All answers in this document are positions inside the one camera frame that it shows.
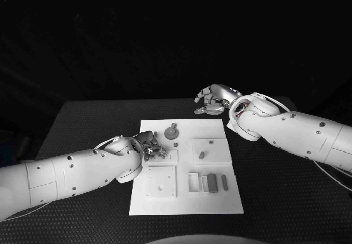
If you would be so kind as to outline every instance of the robotic hand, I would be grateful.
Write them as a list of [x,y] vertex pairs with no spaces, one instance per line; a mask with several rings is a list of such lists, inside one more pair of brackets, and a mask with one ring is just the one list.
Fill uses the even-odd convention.
[[[228,128],[238,135],[257,141],[261,137],[282,150],[306,159],[352,172],[352,127],[289,108],[269,96],[253,93],[243,96],[233,88],[214,84],[198,94],[205,107],[197,114],[217,115],[230,108]],[[267,100],[273,100],[285,109]]]
[[117,136],[94,149],[0,168],[0,220],[106,186],[114,178],[120,183],[132,181],[143,170],[143,157],[156,155],[165,157],[166,150],[146,131]]

